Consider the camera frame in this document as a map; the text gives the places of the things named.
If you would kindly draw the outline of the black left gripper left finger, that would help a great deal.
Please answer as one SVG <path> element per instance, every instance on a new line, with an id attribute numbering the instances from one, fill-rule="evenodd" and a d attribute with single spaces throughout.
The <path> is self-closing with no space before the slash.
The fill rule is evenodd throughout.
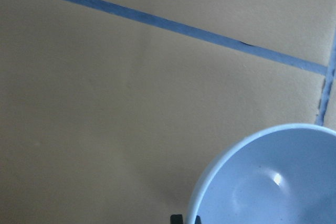
<path id="1" fill-rule="evenodd" d="M 170 224 L 183 224 L 183 215 L 181 214 L 171 215 Z"/>

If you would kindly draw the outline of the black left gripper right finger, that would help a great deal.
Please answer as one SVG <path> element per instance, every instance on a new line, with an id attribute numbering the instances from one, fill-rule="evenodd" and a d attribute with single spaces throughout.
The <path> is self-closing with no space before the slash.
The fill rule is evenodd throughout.
<path id="1" fill-rule="evenodd" d="M 196 216 L 195 224 L 202 224 L 200 216 Z"/>

